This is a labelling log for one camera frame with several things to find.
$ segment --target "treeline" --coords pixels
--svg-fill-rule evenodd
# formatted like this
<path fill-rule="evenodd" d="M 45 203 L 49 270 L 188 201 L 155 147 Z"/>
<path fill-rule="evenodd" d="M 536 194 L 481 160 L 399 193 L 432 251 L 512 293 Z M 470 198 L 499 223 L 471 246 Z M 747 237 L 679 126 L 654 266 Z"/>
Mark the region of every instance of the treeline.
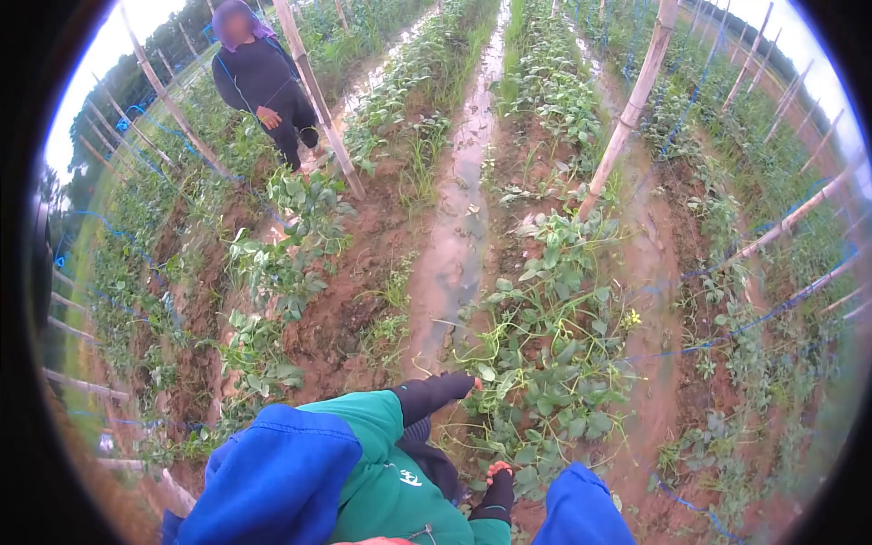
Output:
<path fill-rule="evenodd" d="M 687 9 L 694 10 L 699 0 L 685 0 L 688 4 Z M 713 4 L 710 2 L 703 2 L 703 7 L 701 8 L 701 12 L 703 13 L 711 13 Z M 723 21 L 726 10 L 721 10 L 718 7 L 715 7 L 714 13 L 712 14 L 712 19 L 715 21 Z M 738 41 L 739 36 L 742 34 L 742 29 L 745 28 L 746 21 L 734 16 L 732 13 L 727 15 L 726 18 L 726 28 L 733 34 L 732 40 Z M 757 38 L 758 29 L 748 24 L 748 29 L 745 31 L 745 36 L 742 38 L 742 42 L 746 49 L 750 50 L 754 40 Z M 769 50 L 773 47 L 772 40 L 768 40 L 765 37 L 760 40 L 760 45 L 757 46 L 757 52 L 760 57 L 765 57 L 765 55 L 769 52 Z M 778 46 L 775 46 L 775 51 L 772 52 L 772 56 L 769 58 L 769 65 L 772 66 L 773 70 L 778 72 L 781 75 L 782 80 L 784 81 L 784 85 L 789 84 L 795 76 L 799 74 L 799 71 L 796 70 L 796 66 L 794 66 L 794 62 L 787 58 L 781 49 Z M 799 104 L 802 106 L 803 111 L 808 112 L 809 110 L 814 108 L 812 112 L 811 120 L 818 127 L 818 130 L 821 131 L 821 134 L 826 134 L 829 130 L 829 118 L 827 114 L 823 111 L 823 108 L 817 106 L 815 104 L 814 99 L 812 99 L 811 95 L 808 94 L 807 88 L 803 85 L 800 89 L 800 93 L 798 95 Z"/>

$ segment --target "wooden stake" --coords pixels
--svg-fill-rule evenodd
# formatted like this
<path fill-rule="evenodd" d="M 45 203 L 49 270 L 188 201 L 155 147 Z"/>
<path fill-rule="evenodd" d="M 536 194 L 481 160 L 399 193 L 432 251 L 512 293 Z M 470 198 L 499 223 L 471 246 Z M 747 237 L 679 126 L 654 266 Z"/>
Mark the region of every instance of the wooden stake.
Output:
<path fill-rule="evenodd" d="M 843 263 L 839 267 L 833 269 L 831 272 L 828 272 L 826 275 L 821 276 L 820 278 L 818 278 L 817 280 L 815 280 L 814 282 L 809 284 L 807 287 L 794 293 L 790 297 L 790 300 L 793 301 L 794 299 L 796 299 L 797 297 L 800 297 L 800 296 L 808 297 L 808 296 L 812 295 L 813 293 L 815 293 L 815 291 L 819 290 L 820 288 L 823 288 L 824 286 L 826 286 L 827 284 L 832 282 L 834 278 L 838 278 L 846 270 L 851 270 L 851 267 L 854 267 L 854 263 L 856 263 L 856 261 L 857 260 L 852 257 L 851 259 L 849 259 L 848 261 L 846 261 L 845 263 Z"/>
<path fill-rule="evenodd" d="M 769 45 L 769 51 L 766 52 L 766 56 L 763 57 L 763 63 L 760 65 L 760 69 L 757 70 L 757 73 L 754 74 L 754 79 L 751 81 L 751 86 L 748 87 L 748 94 L 751 94 L 753 88 L 760 82 L 760 78 L 763 77 L 763 72 L 766 71 L 766 66 L 769 64 L 769 58 L 772 56 L 772 52 L 775 50 L 775 46 L 778 44 L 778 38 L 781 37 L 781 30 L 778 29 L 778 34 L 775 35 L 775 40 Z"/>
<path fill-rule="evenodd" d="M 869 301 L 867 301 L 866 303 L 863 303 L 862 305 L 860 305 L 860 306 L 857 307 L 856 309 L 851 310 L 848 314 L 846 314 L 845 316 L 843 316 L 842 319 L 844 319 L 844 320 L 850 320 L 851 318 L 857 316 L 858 314 L 860 314 L 861 312 L 863 312 L 864 310 L 866 310 L 866 307 L 868 307 L 868 306 L 869 306 Z"/>
<path fill-rule="evenodd" d="M 163 56 L 163 51 L 161 51 L 160 49 L 158 49 L 158 57 L 160 57 L 160 62 L 162 62 L 167 68 L 167 72 L 169 72 L 169 77 L 175 82 L 175 85 L 181 89 L 181 94 L 190 98 L 191 95 L 187 94 L 187 89 L 185 89 L 185 86 L 182 85 L 179 79 L 175 77 L 175 71 L 173 70 L 173 67 L 169 65 L 169 62 L 167 62 L 167 58 Z"/>
<path fill-rule="evenodd" d="M 342 12 L 342 4 L 339 3 L 339 0 L 333 0 L 333 2 L 336 4 L 336 13 L 339 14 L 339 23 L 342 23 L 345 34 L 348 34 L 348 23 L 345 21 L 345 14 Z"/>
<path fill-rule="evenodd" d="M 846 301 L 850 301 L 852 298 L 854 298 L 854 296 L 856 296 L 861 291 L 863 291 L 864 288 L 865 288 L 865 286 L 863 286 L 862 288 L 857 288 L 856 290 L 847 294 L 845 297 L 843 297 L 843 298 L 839 299 L 838 301 L 836 301 L 835 303 L 829 305 L 826 309 L 820 310 L 818 312 L 818 316 L 823 316 L 824 314 L 827 314 L 828 312 L 832 311 L 833 309 L 835 309 L 839 306 L 842 306 Z"/>
<path fill-rule="evenodd" d="M 203 57 L 201 57 L 200 53 L 198 53 L 197 50 L 194 49 L 194 44 L 191 43 L 191 38 L 187 37 L 187 32 L 185 32 L 185 27 L 181 26 L 181 23 L 179 23 L 179 30 L 181 31 L 182 37 L 185 38 L 185 43 L 187 44 L 187 48 L 189 50 L 191 50 L 191 52 L 194 54 L 194 57 L 197 59 L 197 62 L 200 63 L 200 68 L 203 70 L 203 75 L 206 76 L 206 78 L 208 78 L 209 71 L 206 70 L 206 65 L 203 64 Z"/>
<path fill-rule="evenodd" d="M 829 126 L 829 130 L 827 131 L 827 134 L 823 137 L 823 140 L 821 140 L 821 143 L 818 144 L 817 149 L 814 150 L 814 153 L 812 153 L 812 156 L 808 158 L 808 161 L 806 162 L 805 166 L 802 167 L 802 169 L 800 170 L 800 176 L 802 176 L 808 170 L 808 168 L 812 166 L 812 161 L 814 161 L 814 158 L 817 157 L 817 154 L 820 153 L 821 150 L 827 145 L 827 142 L 829 141 L 829 137 L 833 136 L 833 133 L 835 132 L 835 126 L 839 124 L 839 119 L 841 119 L 841 115 L 843 113 L 845 113 L 844 108 L 842 108 L 839 111 L 839 115 L 835 116 L 835 119 L 833 119 L 833 124 Z"/>
<path fill-rule="evenodd" d="M 107 388 L 105 386 L 93 385 L 90 382 L 67 377 L 66 375 L 62 375 L 59 372 L 52 371 L 51 369 L 46 369 L 45 367 L 43 367 L 43 373 L 45 373 L 45 376 L 49 380 L 54 380 L 55 382 L 59 382 L 60 384 L 71 386 L 81 392 L 92 393 L 94 395 L 100 396 L 101 398 L 117 399 L 118 401 L 130 400 L 130 394 L 127 392 L 119 392 L 118 390 L 112 390 L 111 388 Z"/>
<path fill-rule="evenodd" d="M 118 132 L 112 127 L 112 125 L 109 123 L 109 121 L 106 120 L 106 117 L 103 116 L 103 113 L 100 112 L 100 110 L 94 105 L 94 103 L 92 103 L 90 100 L 86 100 L 85 103 L 88 105 L 89 108 L 91 108 L 91 111 L 93 112 L 93 114 L 97 118 L 97 120 L 100 122 L 100 125 L 102 125 L 103 128 L 105 128 L 118 142 L 120 142 L 121 145 L 124 146 L 124 148 L 128 152 L 130 152 L 130 154 L 133 157 L 136 157 L 143 164 L 148 166 L 148 163 L 146 163 L 146 161 L 144 159 L 142 159 L 142 157 L 140 157 L 140 155 L 138 153 L 136 153 L 136 151 L 133 149 L 133 146 L 131 146 L 130 143 L 127 142 L 127 140 L 125 140 L 124 138 L 121 137 L 120 134 L 118 134 Z"/>
<path fill-rule="evenodd" d="M 97 458 L 97 462 L 106 469 L 127 470 L 134 473 L 142 473 L 146 469 L 146 462 L 142 460 L 118 460 L 115 458 Z"/>
<path fill-rule="evenodd" d="M 57 301 L 58 303 L 61 303 L 63 305 L 70 307 L 71 309 L 78 310 L 82 314 L 86 314 L 86 315 L 90 314 L 88 309 L 86 309 L 85 307 L 83 307 L 82 305 L 80 305 L 78 303 L 74 303 L 73 301 L 70 301 L 69 299 L 67 299 L 64 296 L 61 296 L 59 293 L 57 293 L 57 291 L 52 291 L 51 298 L 54 301 Z"/>
<path fill-rule="evenodd" d="M 94 149 L 94 146 L 91 145 L 91 142 L 89 142 L 88 140 L 85 140 L 85 137 L 82 136 L 81 134 L 78 136 L 78 139 L 83 144 L 85 144 L 85 147 L 88 148 L 89 152 L 93 153 L 94 157 L 96 157 L 97 159 L 100 160 L 101 163 L 103 163 L 104 167 L 109 169 L 109 172 L 111 172 L 116 178 L 121 180 L 121 183 L 125 183 L 125 184 L 127 183 L 127 178 L 125 178 L 117 170 L 115 170 L 115 168 L 109 163 L 109 161 L 106 160 L 106 157 L 103 157 L 102 155 L 99 154 L 99 152 L 96 149 Z"/>
<path fill-rule="evenodd" d="M 639 72 L 639 77 L 636 81 L 636 86 L 633 87 L 630 100 L 627 101 L 627 106 L 624 108 L 621 117 L 618 118 L 619 123 L 615 127 L 615 132 L 611 135 L 611 140 L 603 154 L 603 159 L 600 161 L 594 178 L 590 182 L 588 194 L 584 197 L 584 202 L 577 216 L 580 220 L 584 219 L 596 204 L 596 199 L 603 191 L 606 178 L 609 177 L 617 156 L 623 150 L 624 144 L 636 126 L 639 114 L 648 101 L 648 95 L 651 93 L 651 88 L 657 79 L 660 65 L 663 63 L 663 57 L 666 54 L 666 47 L 669 45 L 669 38 L 672 35 L 677 14 L 677 0 L 661 0 L 660 8 L 657 10 L 657 21 L 654 23 L 654 34 L 651 36 L 651 44 L 648 46 L 648 53 L 645 55 L 642 70 Z"/>
<path fill-rule="evenodd" d="M 841 174 L 836 176 L 835 180 L 829 182 L 821 191 L 817 192 L 811 199 L 806 201 L 802 206 L 794 210 L 791 214 L 789 214 L 786 218 L 781 220 L 778 225 L 771 228 L 767 231 L 763 236 L 757 239 L 755 242 L 752 242 L 748 246 L 744 247 L 740 251 L 738 251 L 733 257 L 728 259 L 723 265 L 720 266 L 721 269 L 729 269 L 736 260 L 742 257 L 751 257 L 751 255 L 757 251 L 761 246 L 766 245 L 768 242 L 778 238 L 781 233 L 788 231 L 791 226 L 793 226 L 797 221 L 799 221 L 802 217 L 804 217 L 808 212 L 810 212 L 814 207 L 821 203 L 824 199 L 833 196 L 835 192 L 839 189 L 839 186 L 847 181 L 853 174 L 854 171 L 866 160 L 866 151 L 861 150 L 854 160 L 848 164 L 845 170 L 841 171 Z"/>
<path fill-rule="evenodd" d="M 109 143 L 109 140 L 107 140 L 106 137 L 103 136 L 103 133 L 101 133 L 100 130 L 97 128 L 97 126 L 94 125 L 94 122 L 91 121 L 91 118 L 85 116 L 85 121 L 88 122 L 88 125 L 97 134 L 97 137 L 100 139 L 101 142 L 103 142 L 103 145 L 109 148 L 109 151 L 112 153 L 112 156 L 115 157 L 116 159 L 118 159 L 121 162 L 121 164 L 127 168 L 127 172 L 135 175 L 136 171 L 133 170 L 133 167 L 131 167 L 130 164 L 127 163 L 127 161 L 124 159 L 124 157 L 121 156 L 121 153 L 118 153 L 117 149 L 112 147 L 112 144 Z"/>
<path fill-rule="evenodd" d="M 748 70 L 751 68 L 751 63 L 754 59 L 754 53 L 757 52 L 757 47 L 760 46 L 760 40 L 763 39 L 763 31 L 766 30 L 766 23 L 769 22 L 769 16 L 772 15 L 772 6 L 773 3 L 769 3 L 769 9 L 766 10 L 766 18 L 763 19 L 763 25 L 760 26 L 760 31 L 757 33 L 757 37 L 754 39 L 754 45 L 751 46 L 751 52 L 748 53 L 748 58 L 745 59 L 745 64 L 742 65 L 742 69 L 739 71 L 739 77 L 736 78 L 735 85 L 732 86 L 732 90 L 730 94 L 727 95 L 726 100 L 724 101 L 724 107 L 720 109 L 721 113 L 726 112 L 726 109 L 730 107 L 730 103 L 732 99 L 736 96 L 736 93 L 739 92 L 739 87 L 742 85 L 742 79 L 745 77 L 745 74 L 748 73 Z"/>
<path fill-rule="evenodd" d="M 705 14 L 706 7 L 703 8 L 703 17 L 705 17 L 705 26 L 703 27 L 703 35 L 699 39 L 699 44 L 697 45 L 698 48 L 703 46 L 703 42 L 705 41 L 705 34 L 708 33 L 708 27 L 712 23 L 712 16 L 714 15 L 714 11 L 718 8 L 718 2 L 716 1 L 714 3 L 714 5 L 712 5 L 712 13 L 710 13 L 708 16 Z"/>
<path fill-rule="evenodd" d="M 342 167 L 342 172 L 345 174 L 349 186 L 351 186 L 351 192 L 354 193 L 354 197 L 357 200 L 362 201 L 366 198 L 366 191 L 364 190 L 363 184 L 360 183 L 358 173 L 354 170 L 354 166 L 351 164 L 351 157 L 349 157 L 348 151 L 345 149 L 342 137 L 339 136 L 336 132 L 336 128 L 333 127 L 330 110 L 327 108 L 327 104 L 324 102 L 324 97 L 321 95 L 321 89 L 318 87 L 318 82 L 315 80 L 315 74 L 312 72 L 312 67 L 309 65 L 309 58 L 303 47 L 303 40 L 300 39 L 300 34 L 296 29 L 294 13 L 291 11 L 290 6 L 288 6 L 287 0 L 276 0 L 273 5 L 276 7 L 278 20 L 282 25 L 282 30 L 284 31 L 285 39 L 288 42 L 291 56 L 293 56 L 297 68 L 300 69 L 303 83 L 306 85 L 306 88 L 309 89 L 309 95 L 315 103 L 314 106 L 315 112 L 318 114 L 318 121 L 324 129 L 324 133 L 327 135 L 327 140 L 330 142 L 330 146 L 333 147 L 333 151 L 336 153 L 336 158 L 339 161 L 339 165 Z"/>
<path fill-rule="evenodd" d="M 806 76 L 808 75 L 808 71 L 811 70 L 812 64 L 814 64 L 814 59 L 812 59 L 812 62 L 808 63 L 808 66 L 802 75 L 795 78 L 793 83 L 791 83 L 791 85 L 789 85 L 784 91 L 784 95 L 781 97 L 778 106 L 775 108 L 775 121 L 772 123 L 772 128 L 769 130 L 769 134 L 767 134 L 763 139 L 764 144 L 775 135 L 775 129 L 778 128 L 778 124 L 781 122 L 784 114 L 787 113 L 788 109 L 790 109 L 790 103 L 794 101 L 794 97 L 799 94 L 802 82 L 806 80 Z"/>
<path fill-rule="evenodd" d="M 73 280 L 60 274 L 60 271 L 58 271 L 57 269 L 52 269 L 51 275 L 54 276 L 55 278 L 57 278 L 58 280 L 60 280 L 61 282 L 67 284 L 68 286 L 70 286 L 73 289 L 76 289 L 78 287 Z"/>
<path fill-rule="evenodd" d="M 203 156 L 203 159 L 210 163 L 212 167 L 218 171 L 222 176 L 226 176 L 230 179 L 230 182 L 234 187 L 239 187 L 239 181 L 230 173 L 227 168 L 222 165 L 222 163 L 218 160 L 218 156 L 215 155 L 215 152 L 212 151 L 212 148 L 206 145 L 206 142 L 200 139 L 197 133 L 194 131 L 194 128 L 191 127 L 191 124 L 187 122 L 185 119 L 185 115 L 181 112 L 179 107 L 175 104 L 173 99 L 170 98 L 167 89 L 163 86 L 163 84 L 158 79 L 157 74 L 154 73 L 154 68 L 148 63 L 148 58 L 146 57 L 146 51 L 142 49 L 142 45 L 140 45 L 140 41 L 136 38 L 136 35 L 133 34 L 133 30 L 130 28 L 130 20 L 127 18 L 127 11 L 124 9 L 124 4 L 121 4 L 121 18 L 124 19 L 124 25 L 127 28 L 127 33 L 130 34 L 130 40 L 133 42 L 133 52 L 136 54 L 136 58 L 140 62 L 140 67 L 142 71 L 146 74 L 146 78 L 149 83 L 152 84 L 154 90 L 158 93 L 158 97 L 163 100 L 164 105 L 167 107 L 167 110 L 173 115 L 176 123 L 181 127 L 181 131 L 185 133 L 188 140 L 194 144 L 194 146 L 200 151 Z"/>
<path fill-rule="evenodd" d="M 175 163 L 173 163 L 173 162 L 169 159 L 169 157 L 167 157 L 167 154 L 166 154 L 166 153 L 163 153 L 163 152 L 160 150 L 160 148 L 157 147 L 157 146 L 154 144 L 154 142 L 152 142 L 152 141 L 151 141 L 151 140 L 150 140 L 150 139 L 149 139 L 145 134 L 143 134 L 142 131 L 140 130 L 140 128 L 137 127 L 137 126 L 136 126 L 136 125 L 135 125 L 135 124 L 130 120 L 130 118 L 127 117 L 127 114 L 124 113 L 124 110 L 121 109 L 121 106 L 118 106 L 118 103 L 115 102 L 115 99 L 112 98 L 112 94 L 109 93 L 109 90 L 106 89 L 106 87 L 105 87 L 105 86 L 100 82 L 100 79 L 99 79 L 95 74 L 91 74 L 91 75 L 94 77 L 94 79 L 97 80 L 97 86 L 99 86 L 100 88 L 102 88 L 103 91 L 106 93 L 106 96 L 109 98 L 109 104 L 111 104 L 112 107 L 115 108 L 115 111 L 118 112 L 118 115 L 120 115 L 121 118 L 122 118 L 124 121 L 127 122 L 127 126 L 128 126 L 130 129 L 132 129 L 133 132 L 136 133 L 136 135 L 139 136 L 140 139 L 142 139 L 142 141 L 145 142 L 146 145 L 147 145 L 148 147 L 152 148 L 152 149 L 154 150 L 154 152 L 158 154 L 158 157 L 160 157 L 160 160 L 162 160 L 163 162 L 167 163 L 167 165 L 168 165 L 170 168 L 172 168 L 173 170 L 178 171 L 179 168 L 175 165 Z"/>
<path fill-rule="evenodd" d="M 724 10 L 724 18 L 720 20 L 720 26 L 718 27 L 718 34 L 714 37 L 714 44 L 712 44 L 712 50 L 709 51 L 709 57 L 705 61 L 705 63 L 707 65 L 710 62 L 712 62 L 712 59 L 714 58 L 714 53 L 718 49 L 718 38 L 720 38 L 721 34 L 724 32 L 724 25 L 726 24 L 726 16 L 730 15 L 730 2 L 731 1 L 732 0 L 726 0 L 726 10 Z"/>
<path fill-rule="evenodd" d="M 176 497 L 179 499 L 179 503 L 187 510 L 186 513 L 178 513 L 179 516 L 188 516 L 191 513 L 191 510 L 194 508 L 194 504 L 197 500 L 184 488 L 182 488 L 179 483 L 173 479 L 173 476 L 169 474 L 169 470 L 164 468 L 163 473 L 161 473 L 163 480 L 169 485 L 170 489 L 175 493 Z"/>
<path fill-rule="evenodd" d="M 814 111 L 817 110 L 817 107 L 818 107 L 818 105 L 819 105 L 820 103 L 821 103 L 821 99 L 818 98 L 818 99 L 814 102 L 814 106 L 812 106 L 812 107 L 808 110 L 808 113 L 806 114 L 806 117 L 804 117 L 804 118 L 802 119 L 802 123 L 800 123 L 799 128 L 796 129 L 796 135 L 797 135 L 797 136 L 800 135 L 800 133 L 802 132 L 802 127 L 804 127 L 804 126 L 806 125 L 806 123 L 808 122 L 808 120 L 811 119 L 811 117 L 812 117 L 812 113 L 814 113 Z"/>
<path fill-rule="evenodd" d="M 742 35 L 739 36 L 739 41 L 736 43 L 736 49 L 732 50 L 732 55 L 730 57 L 730 64 L 732 64 L 732 62 L 734 60 L 736 60 L 736 53 L 738 53 L 740 49 L 743 49 L 742 48 L 742 40 L 745 39 L 745 31 L 747 31 L 747 30 L 748 30 L 748 22 L 746 21 L 745 26 L 742 27 Z"/>

